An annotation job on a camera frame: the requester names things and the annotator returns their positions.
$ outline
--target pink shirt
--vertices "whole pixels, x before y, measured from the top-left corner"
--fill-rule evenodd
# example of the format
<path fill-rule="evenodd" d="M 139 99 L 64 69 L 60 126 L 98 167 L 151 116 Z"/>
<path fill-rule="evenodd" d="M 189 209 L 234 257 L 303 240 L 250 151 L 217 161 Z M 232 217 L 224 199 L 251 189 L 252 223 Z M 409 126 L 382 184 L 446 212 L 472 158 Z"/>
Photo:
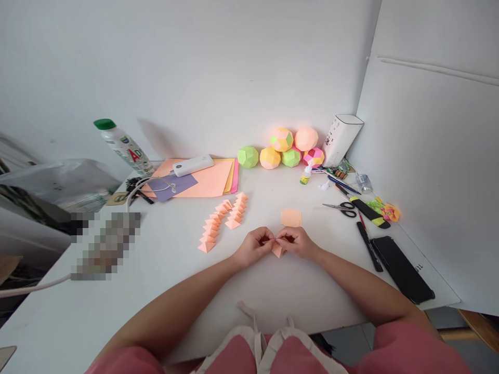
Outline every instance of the pink shirt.
<path fill-rule="evenodd" d="M 278 345 L 272 346 L 273 337 L 261 359 L 258 372 L 271 374 L 471 374 L 461 356 L 450 346 L 430 333 L 405 322 L 391 322 L 379 326 L 374 336 L 374 350 L 365 355 L 354 367 L 339 365 L 319 353 L 300 335 L 284 334 Z M 241 335 L 230 337 L 216 357 L 211 357 L 205 374 L 255 374 L 257 363 L 248 340 Z M 116 350 L 93 364 L 86 374 L 164 374 L 161 364 L 143 348 L 128 347 Z"/>

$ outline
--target bottle label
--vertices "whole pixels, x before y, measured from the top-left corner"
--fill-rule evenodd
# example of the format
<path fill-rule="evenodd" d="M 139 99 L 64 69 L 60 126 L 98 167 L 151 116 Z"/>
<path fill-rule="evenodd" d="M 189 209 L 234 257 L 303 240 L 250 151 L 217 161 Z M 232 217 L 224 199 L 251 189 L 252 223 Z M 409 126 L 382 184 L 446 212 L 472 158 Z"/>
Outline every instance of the bottle label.
<path fill-rule="evenodd" d="M 156 168 L 151 164 L 144 151 L 128 137 L 122 137 L 120 142 L 127 145 L 127 148 L 113 148 L 113 151 L 129 164 L 137 174 L 141 176 L 151 175 Z"/>

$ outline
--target hand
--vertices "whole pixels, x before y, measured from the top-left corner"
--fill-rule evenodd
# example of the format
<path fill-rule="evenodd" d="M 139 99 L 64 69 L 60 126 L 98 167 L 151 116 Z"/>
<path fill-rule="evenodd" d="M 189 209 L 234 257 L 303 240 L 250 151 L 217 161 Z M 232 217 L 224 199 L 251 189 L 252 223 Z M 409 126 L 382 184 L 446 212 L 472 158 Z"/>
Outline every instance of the hand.
<path fill-rule="evenodd" d="M 275 240 L 282 249 L 311 261 L 316 261 L 322 251 L 301 227 L 285 227 L 279 231 Z"/>
<path fill-rule="evenodd" d="M 274 241 L 274 234 L 268 228 L 257 228 L 248 232 L 241 246 L 230 258 L 239 268 L 247 268 L 268 254 Z"/>

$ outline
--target wooden chair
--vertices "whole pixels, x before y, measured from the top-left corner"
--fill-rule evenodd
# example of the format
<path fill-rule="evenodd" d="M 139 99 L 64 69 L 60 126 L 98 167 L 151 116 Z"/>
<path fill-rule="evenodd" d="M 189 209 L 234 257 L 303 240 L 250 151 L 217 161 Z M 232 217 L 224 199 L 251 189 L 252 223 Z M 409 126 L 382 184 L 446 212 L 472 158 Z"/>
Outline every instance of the wooden chair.
<path fill-rule="evenodd" d="M 499 354 L 499 331 L 480 313 L 457 309 L 468 327 L 439 329 L 443 340 L 481 340 Z"/>

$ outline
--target plastic bag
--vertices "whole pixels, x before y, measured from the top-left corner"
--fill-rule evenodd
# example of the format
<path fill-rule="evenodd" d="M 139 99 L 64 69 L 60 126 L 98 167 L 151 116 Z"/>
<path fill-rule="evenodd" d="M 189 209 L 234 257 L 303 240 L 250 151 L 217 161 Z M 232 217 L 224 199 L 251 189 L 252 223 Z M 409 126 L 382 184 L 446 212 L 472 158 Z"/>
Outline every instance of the plastic bag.
<path fill-rule="evenodd" d="M 68 212 L 98 211 L 120 186 L 86 158 L 30 166 L 0 176 L 0 184 L 22 188 Z"/>

